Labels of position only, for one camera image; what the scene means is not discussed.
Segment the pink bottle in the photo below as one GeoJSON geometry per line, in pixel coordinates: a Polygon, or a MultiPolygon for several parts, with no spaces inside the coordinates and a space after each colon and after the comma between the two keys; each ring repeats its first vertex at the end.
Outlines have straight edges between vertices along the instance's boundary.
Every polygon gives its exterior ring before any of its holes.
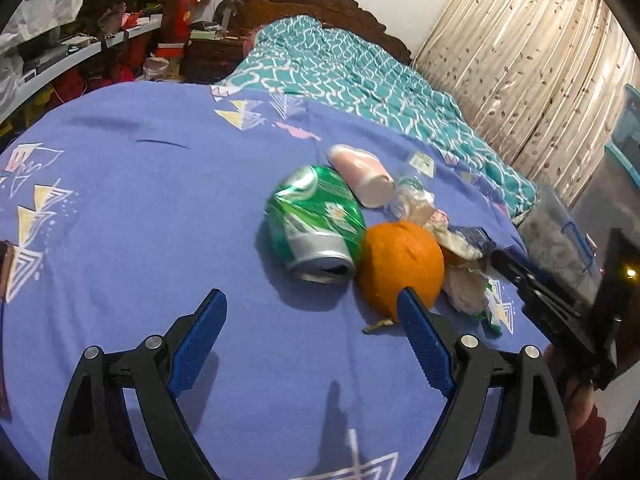
{"type": "Polygon", "coordinates": [[[396,184],[373,153],[336,144],[327,158],[364,207],[376,209],[393,198],[396,184]]]}

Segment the green soda can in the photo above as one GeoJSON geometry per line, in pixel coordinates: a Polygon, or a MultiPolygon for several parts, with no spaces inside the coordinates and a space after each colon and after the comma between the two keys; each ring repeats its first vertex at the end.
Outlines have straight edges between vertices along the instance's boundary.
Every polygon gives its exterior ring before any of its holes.
{"type": "Polygon", "coordinates": [[[355,275],[366,232],[342,177],[325,166],[303,166],[281,182],[265,208],[273,248],[297,278],[344,282],[355,275]]]}

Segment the person's hand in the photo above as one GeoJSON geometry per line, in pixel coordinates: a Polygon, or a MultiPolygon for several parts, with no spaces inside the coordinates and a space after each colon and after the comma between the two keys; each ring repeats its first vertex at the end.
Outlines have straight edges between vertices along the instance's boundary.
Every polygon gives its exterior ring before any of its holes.
{"type": "MultiPolygon", "coordinates": [[[[549,345],[545,349],[543,356],[547,365],[552,359],[554,351],[553,345],[549,345]]],[[[595,391],[591,383],[580,384],[580,381],[574,377],[569,378],[567,381],[562,404],[564,405],[564,412],[571,433],[575,433],[587,422],[593,411],[594,396],[595,391]]]]}

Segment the leaf patterned curtain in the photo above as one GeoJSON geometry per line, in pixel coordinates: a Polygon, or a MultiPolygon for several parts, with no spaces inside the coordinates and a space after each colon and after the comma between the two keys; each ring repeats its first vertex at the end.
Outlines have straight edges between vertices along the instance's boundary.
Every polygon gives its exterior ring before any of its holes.
{"type": "Polygon", "coordinates": [[[603,0],[451,0],[414,68],[567,204],[587,184],[640,62],[603,0]]]}

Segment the patterned bedsheet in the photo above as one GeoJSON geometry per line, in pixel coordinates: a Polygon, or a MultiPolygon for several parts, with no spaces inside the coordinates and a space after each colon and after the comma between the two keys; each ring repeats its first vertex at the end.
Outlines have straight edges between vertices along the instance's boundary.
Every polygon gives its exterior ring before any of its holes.
{"type": "Polygon", "coordinates": [[[452,96],[436,92],[379,46],[296,16],[258,33],[249,56],[222,84],[297,94],[435,144],[483,174],[511,217],[528,211],[535,184],[500,160],[465,123],[452,96]]]}

